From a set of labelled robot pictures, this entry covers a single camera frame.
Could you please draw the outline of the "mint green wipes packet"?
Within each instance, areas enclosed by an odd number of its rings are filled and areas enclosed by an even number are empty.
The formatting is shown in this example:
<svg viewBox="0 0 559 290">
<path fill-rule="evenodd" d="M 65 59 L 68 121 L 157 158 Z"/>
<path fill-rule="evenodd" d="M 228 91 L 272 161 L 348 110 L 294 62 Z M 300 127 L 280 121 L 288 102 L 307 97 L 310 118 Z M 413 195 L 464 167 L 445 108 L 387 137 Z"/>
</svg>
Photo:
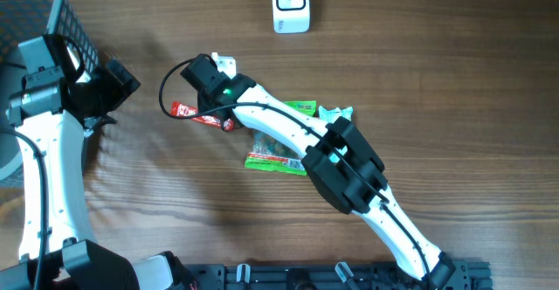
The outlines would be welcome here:
<svg viewBox="0 0 559 290">
<path fill-rule="evenodd" d="M 338 118 L 342 117 L 347 120 L 352 119 L 354 109 L 352 107 L 346 108 L 339 108 L 336 107 L 334 109 L 326 109 L 323 106 L 318 107 L 318 115 L 321 120 L 327 121 L 328 123 L 334 123 Z"/>
</svg>

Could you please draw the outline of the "red chocolate bar wrapper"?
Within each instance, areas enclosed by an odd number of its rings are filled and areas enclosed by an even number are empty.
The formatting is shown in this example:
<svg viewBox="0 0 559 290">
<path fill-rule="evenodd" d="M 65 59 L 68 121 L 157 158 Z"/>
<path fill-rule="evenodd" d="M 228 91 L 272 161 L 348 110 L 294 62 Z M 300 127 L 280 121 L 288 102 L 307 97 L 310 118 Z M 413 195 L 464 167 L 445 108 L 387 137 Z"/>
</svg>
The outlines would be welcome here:
<svg viewBox="0 0 559 290">
<path fill-rule="evenodd" d="M 186 104 L 183 104 L 179 101 L 174 101 L 171 106 L 171 112 L 174 116 L 190 116 L 197 113 L 196 107 L 191 107 Z M 221 128 L 222 130 L 228 132 L 234 129 L 234 122 L 232 119 L 228 119 L 226 121 L 218 119 L 218 117 L 213 115 L 203 115 L 196 118 L 192 118 L 193 121 L 197 123 L 204 124 L 206 126 L 211 126 L 215 128 Z"/>
</svg>

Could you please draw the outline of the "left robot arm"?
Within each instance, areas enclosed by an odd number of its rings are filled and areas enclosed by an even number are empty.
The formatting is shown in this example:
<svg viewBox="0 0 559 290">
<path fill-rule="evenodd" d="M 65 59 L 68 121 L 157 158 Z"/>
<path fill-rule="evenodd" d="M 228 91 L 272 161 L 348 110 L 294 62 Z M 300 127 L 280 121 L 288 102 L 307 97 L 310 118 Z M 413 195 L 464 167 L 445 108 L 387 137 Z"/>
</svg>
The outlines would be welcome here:
<svg viewBox="0 0 559 290">
<path fill-rule="evenodd" d="M 24 165 L 24 234 L 19 263 L 1 272 L 3 289 L 189 289 L 194 281 L 171 252 L 131 263 L 98 245 L 82 176 L 85 134 L 113 122 L 140 85 L 119 62 L 81 81 L 69 37 L 45 34 L 19 46 L 27 74 L 8 101 L 4 131 L 18 139 Z"/>
</svg>

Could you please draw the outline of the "green gummy candy bag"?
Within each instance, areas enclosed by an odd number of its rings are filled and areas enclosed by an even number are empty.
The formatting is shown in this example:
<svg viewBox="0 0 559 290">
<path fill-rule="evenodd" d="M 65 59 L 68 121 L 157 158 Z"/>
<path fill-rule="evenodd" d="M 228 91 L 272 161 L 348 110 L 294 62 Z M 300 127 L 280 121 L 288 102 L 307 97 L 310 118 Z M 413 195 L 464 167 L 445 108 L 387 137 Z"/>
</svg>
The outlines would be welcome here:
<svg viewBox="0 0 559 290">
<path fill-rule="evenodd" d="M 305 176 L 301 158 L 289 147 L 258 130 L 254 131 L 252 149 L 245 159 L 245 167 L 271 172 Z"/>
</svg>

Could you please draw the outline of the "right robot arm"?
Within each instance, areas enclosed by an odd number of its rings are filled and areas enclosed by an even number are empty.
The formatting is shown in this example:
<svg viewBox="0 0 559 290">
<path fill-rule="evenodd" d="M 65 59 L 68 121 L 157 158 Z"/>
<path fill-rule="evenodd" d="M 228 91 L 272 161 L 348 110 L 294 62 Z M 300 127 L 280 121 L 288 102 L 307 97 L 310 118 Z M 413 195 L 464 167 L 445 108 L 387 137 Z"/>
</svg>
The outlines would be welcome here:
<svg viewBox="0 0 559 290">
<path fill-rule="evenodd" d="M 407 217 L 384 164 L 355 124 L 305 115 L 244 74 L 229 77 L 207 54 L 184 61 L 182 77 L 197 91 L 203 115 L 233 119 L 290 148 L 319 194 L 344 214 L 356 214 L 386 244 L 397 266 L 428 289 L 441 289 L 455 266 Z"/>
</svg>

